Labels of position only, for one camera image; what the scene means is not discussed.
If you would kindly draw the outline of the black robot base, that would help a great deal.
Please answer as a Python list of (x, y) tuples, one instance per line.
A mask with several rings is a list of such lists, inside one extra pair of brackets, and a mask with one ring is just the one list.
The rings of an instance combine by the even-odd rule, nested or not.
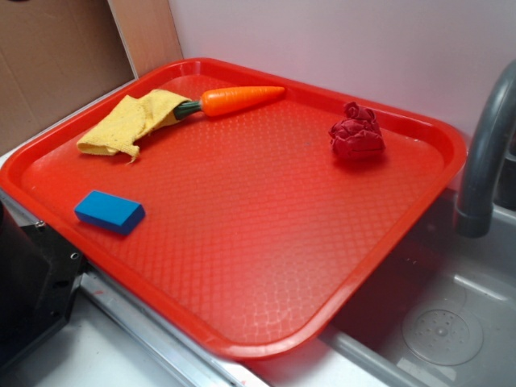
[(85, 258), (48, 225), (20, 226), (1, 206), (1, 371), (69, 321)]

